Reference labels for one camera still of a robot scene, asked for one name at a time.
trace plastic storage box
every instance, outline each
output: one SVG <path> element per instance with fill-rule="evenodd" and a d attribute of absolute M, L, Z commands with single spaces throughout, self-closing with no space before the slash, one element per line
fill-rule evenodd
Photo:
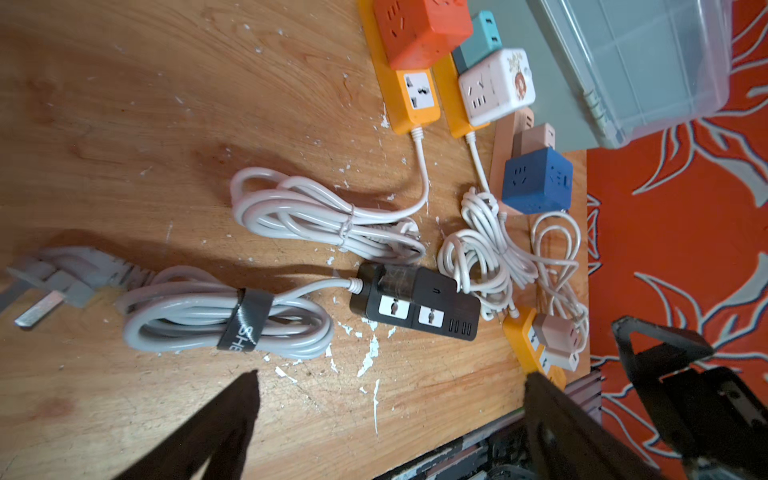
<path fill-rule="evenodd" d="M 537 78 L 537 123 L 558 150 L 619 148 L 720 110 L 732 0 L 479 0 Z"/>

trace cable tie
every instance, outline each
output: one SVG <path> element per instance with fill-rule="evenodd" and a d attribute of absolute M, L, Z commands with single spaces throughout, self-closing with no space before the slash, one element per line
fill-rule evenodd
<path fill-rule="evenodd" d="M 237 291 L 237 305 L 227 321 L 216 348 L 232 352 L 252 352 L 261 338 L 266 319 L 270 316 L 275 296 L 264 290 L 241 288 Z"/>
<path fill-rule="evenodd" d="M 346 252 L 347 249 L 345 248 L 346 239 L 349 237 L 349 232 L 352 231 L 352 226 L 354 225 L 353 221 L 355 218 L 355 206 L 352 205 L 352 210 L 349 212 L 349 218 L 346 219 L 346 222 L 342 223 L 341 229 L 339 229 L 339 237 L 341 238 L 341 243 L 339 243 L 339 252 Z"/>

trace gray cable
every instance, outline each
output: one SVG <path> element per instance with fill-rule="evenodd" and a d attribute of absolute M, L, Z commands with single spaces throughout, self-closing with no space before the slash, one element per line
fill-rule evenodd
<path fill-rule="evenodd" d="M 320 305 L 301 296 L 330 287 L 359 293 L 362 281 L 320 280 L 275 295 L 258 350 L 292 359 L 312 359 L 325 352 L 333 338 L 333 319 Z M 236 289 L 193 266 L 163 270 L 149 285 L 115 302 L 126 316 L 125 342 L 149 352 L 216 346 L 236 305 Z"/>
<path fill-rule="evenodd" d="M 23 327 L 34 325 L 62 301 L 82 308 L 97 288 L 126 288 L 129 291 L 115 302 L 126 316 L 123 338 L 130 347 L 149 352 L 218 345 L 238 302 L 235 288 L 199 268 L 173 266 L 155 275 L 91 247 L 40 250 L 20 257 L 8 271 L 21 286 L 12 285 L 0 295 L 3 303 L 10 304 L 27 288 L 56 295 L 57 303 L 50 308 L 33 307 L 25 313 L 24 321 L 17 321 Z M 331 287 L 359 293 L 362 280 L 320 280 L 275 295 L 256 348 L 292 359 L 322 355 L 333 338 L 333 320 L 320 305 L 302 297 Z"/>

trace yellow power strip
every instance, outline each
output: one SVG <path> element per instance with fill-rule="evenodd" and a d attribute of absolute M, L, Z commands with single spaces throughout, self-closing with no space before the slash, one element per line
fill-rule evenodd
<path fill-rule="evenodd" d="M 471 131 L 487 127 L 488 124 L 479 127 L 473 127 L 469 124 L 467 111 L 462 100 L 462 92 L 458 86 L 458 70 L 456 70 L 456 64 L 453 62 L 453 55 L 448 54 L 438 60 L 432 66 L 432 71 L 435 73 L 435 83 L 440 92 L 442 110 L 445 112 L 445 119 L 448 121 L 448 128 L 451 129 L 451 135 L 454 138 L 461 138 Z"/>
<path fill-rule="evenodd" d="M 526 306 L 518 309 L 520 316 L 504 319 L 504 334 L 512 345 L 520 366 L 526 374 L 540 372 L 560 390 L 565 389 L 565 372 L 559 366 L 554 366 L 547 358 L 547 348 L 542 344 L 533 330 L 533 321 L 537 311 Z"/>
<path fill-rule="evenodd" d="M 373 0 L 359 0 L 358 8 L 392 129 L 402 135 L 414 127 L 423 127 L 438 120 L 440 106 L 432 73 L 429 69 L 392 70 L 387 63 L 379 26 L 373 14 Z"/>

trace clear plastic lid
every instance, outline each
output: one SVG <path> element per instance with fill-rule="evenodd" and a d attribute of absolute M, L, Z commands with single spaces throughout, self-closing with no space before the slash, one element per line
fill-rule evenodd
<path fill-rule="evenodd" d="M 604 147 L 725 105 L 732 1 L 539 0 Z"/>

